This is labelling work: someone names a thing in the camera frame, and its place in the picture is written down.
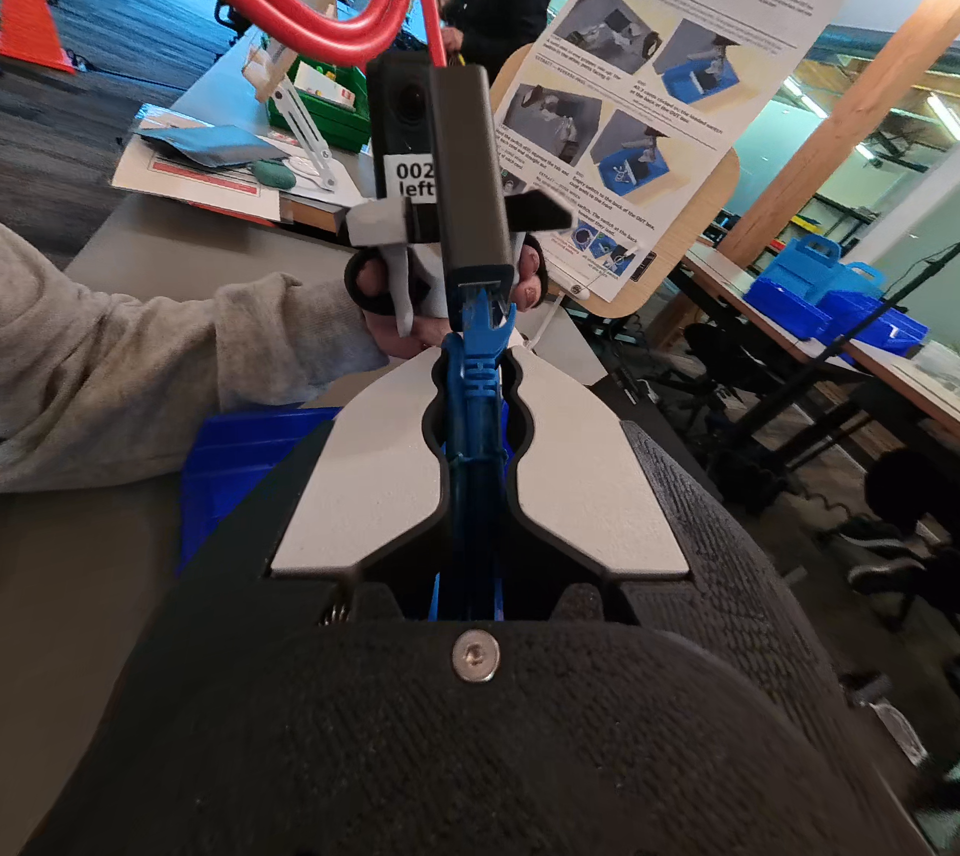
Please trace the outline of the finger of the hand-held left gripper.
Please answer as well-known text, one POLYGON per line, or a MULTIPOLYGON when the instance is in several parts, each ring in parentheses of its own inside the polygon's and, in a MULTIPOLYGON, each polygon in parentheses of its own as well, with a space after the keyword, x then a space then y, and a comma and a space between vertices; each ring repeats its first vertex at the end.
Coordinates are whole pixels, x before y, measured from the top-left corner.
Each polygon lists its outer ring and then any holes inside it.
POLYGON ((434 245, 441 241, 436 203, 384 198, 345 212, 344 234, 355 249, 394 245, 434 245))
POLYGON ((511 234, 566 231, 573 224, 569 203, 543 189, 507 195, 504 206, 511 234))

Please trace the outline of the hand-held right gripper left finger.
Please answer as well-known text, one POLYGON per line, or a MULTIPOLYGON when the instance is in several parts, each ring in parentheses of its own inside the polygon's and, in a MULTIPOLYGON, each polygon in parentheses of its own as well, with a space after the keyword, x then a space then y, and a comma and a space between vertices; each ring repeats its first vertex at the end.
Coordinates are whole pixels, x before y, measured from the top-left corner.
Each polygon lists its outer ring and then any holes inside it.
POLYGON ((429 423, 440 350, 368 385, 334 419, 270 562, 276 578, 409 579, 450 550, 450 475, 429 423))

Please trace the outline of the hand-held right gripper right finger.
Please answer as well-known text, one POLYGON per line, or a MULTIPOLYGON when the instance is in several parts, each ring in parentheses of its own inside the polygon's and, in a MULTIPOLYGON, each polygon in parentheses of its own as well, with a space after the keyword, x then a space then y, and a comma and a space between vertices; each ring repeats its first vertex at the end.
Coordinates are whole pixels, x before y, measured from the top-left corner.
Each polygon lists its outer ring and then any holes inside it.
POLYGON ((678 580, 690 564, 626 430, 592 390, 509 351, 509 498, 533 535, 603 580, 678 580))

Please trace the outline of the black ethernet coupler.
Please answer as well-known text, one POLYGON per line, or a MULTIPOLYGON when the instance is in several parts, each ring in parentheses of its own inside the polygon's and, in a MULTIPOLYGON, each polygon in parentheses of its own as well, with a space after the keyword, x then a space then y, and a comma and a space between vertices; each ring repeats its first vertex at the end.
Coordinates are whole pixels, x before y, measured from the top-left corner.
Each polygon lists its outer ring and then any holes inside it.
POLYGON ((431 67, 428 95, 443 287, 449 322, 461 332, 481 290, 507 312, 522 239, 507 222, 486 71, 431 67))

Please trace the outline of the blue storage bin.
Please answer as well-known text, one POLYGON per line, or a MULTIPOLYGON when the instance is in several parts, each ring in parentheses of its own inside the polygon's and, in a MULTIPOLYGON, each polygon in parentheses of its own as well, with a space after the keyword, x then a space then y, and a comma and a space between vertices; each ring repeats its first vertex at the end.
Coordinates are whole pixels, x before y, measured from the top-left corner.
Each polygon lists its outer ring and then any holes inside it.
POLYGON ((180 473, 176 570, 251 491, 340 407, 266 407, 207 419, 180 473))

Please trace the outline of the person's left forearm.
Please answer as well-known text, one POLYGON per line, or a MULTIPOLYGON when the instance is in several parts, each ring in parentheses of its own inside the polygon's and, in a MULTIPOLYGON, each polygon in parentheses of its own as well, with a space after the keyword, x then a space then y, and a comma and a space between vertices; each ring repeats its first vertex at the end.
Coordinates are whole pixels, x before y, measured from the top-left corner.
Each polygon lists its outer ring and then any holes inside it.
POLYGON ((206 419, 305 403, 387 363, 342 282, 273 273, 141 301, 71 280, 2 227, 2 493, 173 472, 206 419))

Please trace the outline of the person's left hand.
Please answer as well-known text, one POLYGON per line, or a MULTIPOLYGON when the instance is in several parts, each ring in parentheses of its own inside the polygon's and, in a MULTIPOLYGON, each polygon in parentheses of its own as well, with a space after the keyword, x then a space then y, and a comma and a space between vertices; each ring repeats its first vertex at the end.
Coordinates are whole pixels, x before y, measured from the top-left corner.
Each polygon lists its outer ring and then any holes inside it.
MULTIPOLYGON (((541 280, 542 256, 529 237, 524 243, 518 262, 519 280, 513 287, 510 299, 517 310, 526 312, 537 307, 544 297, 544 282, 541 280)), ((356 274, 357 292, 364 298, 378 298, 389 291, 388 269, 378 254, 368 260, 356 274)), ((402 336, 394 317, 363 310, 364 321, 379 349, 388 357, 411 359, 425 349, 439 347, 450 334, 450 322, 446 318, 414 318, 411 331, 402 336)))

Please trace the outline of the green bin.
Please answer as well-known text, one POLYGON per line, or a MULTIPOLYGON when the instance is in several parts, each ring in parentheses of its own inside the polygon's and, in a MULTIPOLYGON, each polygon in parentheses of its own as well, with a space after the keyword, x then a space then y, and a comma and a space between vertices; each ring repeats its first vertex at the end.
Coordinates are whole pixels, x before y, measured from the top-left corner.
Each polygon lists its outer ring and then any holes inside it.
POLYGON ((296 76, 303 66, 316 70, 329 82, 336 82, 354 95, 352 108, 349 108, 325 100, 297 85, 294 86, 294 90, 300 96, 301 102, 326 142, 331 147, 350 153, 359 153, 371 138, 366 75, 358 67, 338 66, 294 55, 286 73, 292 84, 295 84, 296 76))

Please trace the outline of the printed paper sheets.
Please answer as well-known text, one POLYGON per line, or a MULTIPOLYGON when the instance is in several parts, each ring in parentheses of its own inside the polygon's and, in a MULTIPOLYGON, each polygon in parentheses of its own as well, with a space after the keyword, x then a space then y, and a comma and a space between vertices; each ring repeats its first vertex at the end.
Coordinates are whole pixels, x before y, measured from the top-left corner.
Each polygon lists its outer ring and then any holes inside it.
POLYGON ((261 140, 282 148, 279 161, 294 177, 291 188, 267 185, 248 164, 202 167, 163 141, 144 137, 148 130, 210 128, 210 124, 154 104, 143 104, 131 126, 131 135, 119 157, 111 185, 114 188, 186 202, 202 209, 237 217, 262 226, 292 226, 298 220, 287 205, 325 213, 320 228, 333 226, 334 215, 366 202, 346 167, 333 158, 333 189, 313 178, 306 151, 281 130, 267 130, 261 140))

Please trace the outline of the printed instruction sheet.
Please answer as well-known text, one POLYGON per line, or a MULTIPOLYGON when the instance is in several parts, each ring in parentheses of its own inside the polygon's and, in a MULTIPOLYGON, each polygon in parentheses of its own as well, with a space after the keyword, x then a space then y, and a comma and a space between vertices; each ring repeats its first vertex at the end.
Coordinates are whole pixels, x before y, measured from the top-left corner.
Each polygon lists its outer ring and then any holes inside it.
POLYGON ((570 296, 613 301, 844 0, 567 0, 495 113, 526 190, 565 199, 538 234, 570 296))

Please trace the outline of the blue parts bin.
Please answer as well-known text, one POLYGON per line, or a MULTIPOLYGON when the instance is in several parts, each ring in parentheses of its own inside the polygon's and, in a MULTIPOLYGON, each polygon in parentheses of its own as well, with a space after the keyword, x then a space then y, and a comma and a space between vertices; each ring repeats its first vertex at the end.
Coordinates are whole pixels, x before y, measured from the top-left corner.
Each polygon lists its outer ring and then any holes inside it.
MULTIPOLYGON (((819 341, 826 346, 849 333, 874 313, 881 303, 880 299, 858 291, 833 290, 826 293, 816 304, 816 308, 827 317, 819 341)), ((921 344, 929 332, 926 325, 895 308, 888 308, 854 338, 866 345, 906 357, 911 348, 921 344)))
POLYGON ((744 295, 754 310, 801 341, 820 339, 831 322, 829 315, 768 277, 756 279, 744 295))

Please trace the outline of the black sneaker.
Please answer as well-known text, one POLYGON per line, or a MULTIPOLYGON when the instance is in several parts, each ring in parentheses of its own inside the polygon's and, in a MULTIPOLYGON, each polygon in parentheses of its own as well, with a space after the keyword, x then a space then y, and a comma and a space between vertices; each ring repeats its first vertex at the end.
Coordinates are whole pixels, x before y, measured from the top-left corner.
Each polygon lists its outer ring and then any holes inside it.
POLYGON ((862 516, 833 527, 829 537, 879 558, 858 563, 847 573, 846 583, 854 592, 922 598, 931 606, 958 611, 959 557, 952 545, 921 552, 895 526, 862 516))

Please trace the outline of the long work table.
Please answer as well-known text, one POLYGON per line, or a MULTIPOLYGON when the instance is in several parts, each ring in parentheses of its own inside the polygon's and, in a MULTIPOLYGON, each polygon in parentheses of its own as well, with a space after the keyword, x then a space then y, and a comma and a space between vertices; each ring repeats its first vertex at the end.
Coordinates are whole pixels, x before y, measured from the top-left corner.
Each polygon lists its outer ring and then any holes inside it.
POLYGON ((751 407, 727 435, 729 445, 745 442, 786 408, 798 402, 823 380, 839 382, 859 377, 876 378, 891 391, 932 418, 958 438, 958 397, 911 360, 886 350, 842 336, 839 343, 826 345, 817 339, 801 340, 746 301, 742 285, 748 274, 718 250, 696 243, 668 274, 670 282, 714 322, 737 326, 744 319, 773 341, 799 370, 777 394, 751 407))

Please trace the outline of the blue handled caddy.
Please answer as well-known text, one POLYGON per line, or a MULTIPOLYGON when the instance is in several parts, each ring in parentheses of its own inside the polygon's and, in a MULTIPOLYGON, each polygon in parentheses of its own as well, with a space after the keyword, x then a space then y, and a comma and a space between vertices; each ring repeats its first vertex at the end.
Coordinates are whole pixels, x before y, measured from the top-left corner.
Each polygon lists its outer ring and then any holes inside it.
POLYGON ((808 234, 791 240, 760 274, 806 302, 816 305, 834 291, 879 298, 885 277, 873 266, 844 263, 834 240, 808 234))

